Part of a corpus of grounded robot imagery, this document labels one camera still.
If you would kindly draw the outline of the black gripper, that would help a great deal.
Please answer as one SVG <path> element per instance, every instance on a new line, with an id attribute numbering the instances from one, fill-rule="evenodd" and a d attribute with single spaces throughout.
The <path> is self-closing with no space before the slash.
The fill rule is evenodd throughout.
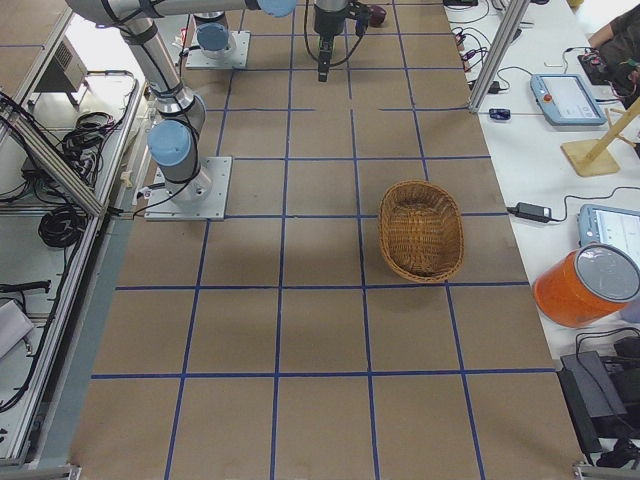
<path id="1" fill-rule="evenodd" d="M 346 0 L 315 0 L 314 31 L 318 42 L 318 81 L 328 80 L 333 55 L 334 37 L 343 32 L 347 16 Z"/>

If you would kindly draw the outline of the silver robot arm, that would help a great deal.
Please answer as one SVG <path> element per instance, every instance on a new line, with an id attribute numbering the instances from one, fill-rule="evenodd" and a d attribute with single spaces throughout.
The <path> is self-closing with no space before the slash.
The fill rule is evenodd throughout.
<path id="1" fill-rule="evenodd" d="M 203 12 L 194 15 L 196 40 L 205 57 L 222 59 L 233 50 L 225 11 Z"/>
<path id="2" fill-rule="evenodd" d="M 69 7 L 98 27 L 121 34 L 148 81 L 158 121 L 147 149 L 165 182 L 164 194 L 144 209 L 152 221 L 195 221 L 224 216 L 232 161 L 204 157 L 199 137 L 206 120 L 202 98 L 182 80 L 156 22 L 177 15 L 260 11 L 290 15 L 293 1 L 71 1 Z"/>

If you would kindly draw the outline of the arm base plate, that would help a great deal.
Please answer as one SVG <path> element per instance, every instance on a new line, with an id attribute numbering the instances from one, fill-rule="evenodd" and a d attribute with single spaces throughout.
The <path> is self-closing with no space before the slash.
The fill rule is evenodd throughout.
<path id="1" fill-rule="evenodd" d="M 188 49 L 186 67 L 198 70 L 245 69 L 250 44 L 249 31 L 196 31 Z"/>
<path id="2" fill-rule="evenodd" d="M 186 186 L 167 183 L 160 168 L 154 181 L 163 186 L 151 191 L 151 206 L 143 211 L 149 221 L 222 221 L 225 218 L 233 158 L 206 157 L 199 174 Z"/>

